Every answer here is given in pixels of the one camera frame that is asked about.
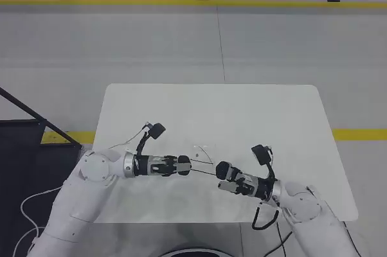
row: white tabletop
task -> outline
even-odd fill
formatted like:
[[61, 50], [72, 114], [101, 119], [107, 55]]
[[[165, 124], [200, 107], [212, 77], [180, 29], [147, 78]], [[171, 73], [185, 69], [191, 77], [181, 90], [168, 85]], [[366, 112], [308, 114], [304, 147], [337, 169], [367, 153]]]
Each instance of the white tabletop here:
[[[143, 154], [207, 161], [201, 146], [215, 164], [229, 161], [243, 172], [265, 177], [267, 170], [251, 147], [270, 145], [278, 179], [315, 185], [340, 220], [357, 219], [321, 98], [312, 85], [112, 84], [103, 102], [94, 150], [126, 141], [146, 121], [160, 122], [165, 133], [148, 140]], [[127, 148], [134, 150], [139, 140]], [[193, 168], [215, 173], [208, 164], [193, 163]], [[119, 180], [96, 222], [251, 222], [258, 199], [219, 190], [218, 182], [198, 172]]]

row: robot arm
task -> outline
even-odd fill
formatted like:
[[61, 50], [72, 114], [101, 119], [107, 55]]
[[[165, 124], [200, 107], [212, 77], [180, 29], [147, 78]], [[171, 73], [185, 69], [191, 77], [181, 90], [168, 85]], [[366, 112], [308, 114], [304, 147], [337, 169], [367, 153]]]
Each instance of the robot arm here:
[[119, 154], [111, 149], [86, 152], [64, 182], [53, 203], [48, 224], [36, 238], [28, 256], [71, 256], [88, 225], [99, 216], [118, 179], [140, 175], [188, 175], [190, 169], [189, 157], [185, 155]]
[[344, 225], [318, 192], [312, 187], [293, 182], [284, 184], [275, 179], [269, 147], [258, 145], [252, 151], [261, 165], [267, 165], [268, 178], [243, 173], [230, 163], [221, 162], [216, 167], [217, 177], [224, 180], [219, 183], [219, 188], [256, 197], [274, 208], [281, 208], [308, 257], [357, 256]]

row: concrete floor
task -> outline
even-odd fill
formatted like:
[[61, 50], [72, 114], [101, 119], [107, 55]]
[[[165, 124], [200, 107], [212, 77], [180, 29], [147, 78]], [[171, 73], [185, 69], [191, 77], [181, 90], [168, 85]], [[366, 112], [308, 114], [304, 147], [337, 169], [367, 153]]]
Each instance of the concrete floor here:
[[[107, 85], [145, 82], [313, 84], [332, 128], [387, 128], [387, 12], [75, 9], [0, 12], [0, 86], [64, 130], [96, 129]], [[11, 118], [28, 116], [0, 99]], [[362, 256], [387, 256], [387, 141], [337, 146], [359, 210], [352, 236]], [[190, 242], [248, 257], [278, 243], [274, 227], [250, 224], [91, 231], [77, 255], [151, 257]], [[293, 237], [286, 246], [303, 256]]]

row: yellow line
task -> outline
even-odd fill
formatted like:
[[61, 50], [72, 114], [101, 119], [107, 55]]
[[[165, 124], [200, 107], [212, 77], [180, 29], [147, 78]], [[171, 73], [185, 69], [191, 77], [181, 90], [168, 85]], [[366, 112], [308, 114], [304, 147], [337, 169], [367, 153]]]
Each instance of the yellow line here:
[[[93, 144], [93, 139], [95, 138], [95, 131], [67, 131], [66, 133], [81, 144]], [[54, 131], [46, 131], [41, 141], [42, 144], [68, 142], [68, 140]]]
[[333, 129], [336, 141], [387, 140], [387, 129]]
[[[332, 130], [335, 141], [378, 141], [387, 140], [387, 129], [346, 129], [335, 128]], [[73, 139], [81, 144], [93, 144], [95, 131], [68, 131]], [[43, 144], [47, 143], [68, 143], [54, 131], [47, 131], [42, 137]]]
[[0, 5], [190, 5], [246, 7], [387, 8], [387, 2], [328, 3], [263, 0], [0, 0]]

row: black metal frame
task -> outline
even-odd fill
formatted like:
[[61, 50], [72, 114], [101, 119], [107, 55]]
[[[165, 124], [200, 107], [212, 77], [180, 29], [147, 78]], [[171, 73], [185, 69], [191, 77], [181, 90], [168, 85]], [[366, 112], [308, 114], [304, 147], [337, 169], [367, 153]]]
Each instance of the black metal frame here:
[[23, 102], [19, 101], [16, 97], [14, 97], [10, 93], [6, 92], [2, 87], [0, 87], [0, 95], [3, 98], [7, 99], [9, 102], [11, 102], [14, 105], [18, 106], [20, 109], [22, 109], [24, 112], [28, 113], [30, 116], [32, 116], [35, 119], [37, 119], [39, 122], [45, 124], [45, 126], [49, 127], [50, 129], [52, 129], [53, 131], [58, 133], [63, 138], [65, 138], [66, 140], [68, 140], [69, 142], [74, 144], [75, 146], [82, 148], [82, 145], [78, 141], [76, 141], [75, 139], [70, 137], [68, 134], [66, 134], [65, 132], [60, 130], [57, 126], [55, 126], [54, 124], [49, 122], [47, 119], [42, 117], [39, 113], [37, 113], [34, 110], [32, 110], [31, 108], [29, 108]]

